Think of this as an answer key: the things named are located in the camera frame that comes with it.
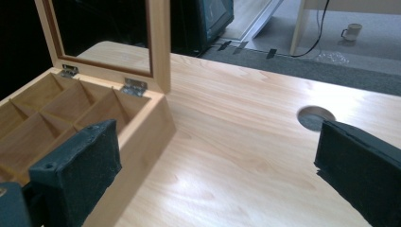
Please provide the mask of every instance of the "black monitor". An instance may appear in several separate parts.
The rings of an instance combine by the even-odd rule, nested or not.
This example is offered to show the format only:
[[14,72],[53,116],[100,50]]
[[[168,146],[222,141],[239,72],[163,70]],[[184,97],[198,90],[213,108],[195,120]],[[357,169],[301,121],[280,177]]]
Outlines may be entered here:
[[233,0],[171,0],[172,52],[200,55],[233,20]]

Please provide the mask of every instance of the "metal hinge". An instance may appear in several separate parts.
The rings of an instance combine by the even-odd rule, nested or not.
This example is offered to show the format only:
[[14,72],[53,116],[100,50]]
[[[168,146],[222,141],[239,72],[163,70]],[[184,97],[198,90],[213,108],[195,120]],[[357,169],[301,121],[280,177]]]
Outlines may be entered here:
[[121,91],[132,96],[143,96],[147,88],[148,84],[143,81],[125,79],[125,85]]
[[79,70],[75,66],[64,64],[62,66],[61,76],[65,78],[72,78],[79,73]]

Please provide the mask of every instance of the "glass lid panel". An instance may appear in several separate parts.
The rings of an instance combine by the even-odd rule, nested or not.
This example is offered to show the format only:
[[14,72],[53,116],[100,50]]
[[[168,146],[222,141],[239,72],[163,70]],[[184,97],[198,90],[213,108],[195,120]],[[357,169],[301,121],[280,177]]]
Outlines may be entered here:
[[145,0],[51,2],[64,55],[150,72]]

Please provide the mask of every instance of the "black foam block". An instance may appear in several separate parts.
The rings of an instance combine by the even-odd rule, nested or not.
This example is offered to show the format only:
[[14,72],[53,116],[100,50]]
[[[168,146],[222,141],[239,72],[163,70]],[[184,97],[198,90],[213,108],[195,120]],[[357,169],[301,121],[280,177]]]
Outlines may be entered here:
[[121,169],[115,120],[89,126],[29,169],[50,226],[81,226]]
[[401,226],[401,149],[356,127],[323,122],[318,174],[373,226]]
[[23,190],[18,183],[0,183],[0,226],[32,226]]

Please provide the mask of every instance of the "box lid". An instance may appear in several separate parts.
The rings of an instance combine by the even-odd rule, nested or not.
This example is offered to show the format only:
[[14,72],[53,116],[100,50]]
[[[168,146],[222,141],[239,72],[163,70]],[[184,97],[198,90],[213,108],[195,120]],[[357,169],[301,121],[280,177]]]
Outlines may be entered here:
[[[80,74],[118,83],[140,80],[152,91],[170,91],[169,0],[35,0],[35,3],[55,67],[77,68]],[[106,26],[114,35],[127,39],[116,43],[113,34],[92,32],[96,27]],[[139,46],[132,36],[145,37],[145,44]],[[78,48],[72,49],[71,46],[77,45]]]

